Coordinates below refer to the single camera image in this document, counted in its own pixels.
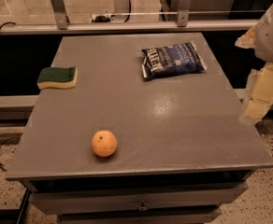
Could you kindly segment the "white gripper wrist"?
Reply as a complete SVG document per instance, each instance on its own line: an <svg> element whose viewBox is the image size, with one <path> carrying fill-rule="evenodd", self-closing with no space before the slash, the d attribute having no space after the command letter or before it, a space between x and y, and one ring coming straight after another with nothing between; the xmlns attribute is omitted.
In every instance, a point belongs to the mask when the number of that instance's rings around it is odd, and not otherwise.
<svg viewBox="0 0 273 224"><path fill-rule="evenodd" d="M257 29L251 27L237 39L235 46L254 49L255 56L267 62L261 70L251 70L239 116L241 123L254 125L273 106L273 4L258 21Z"/></svg>

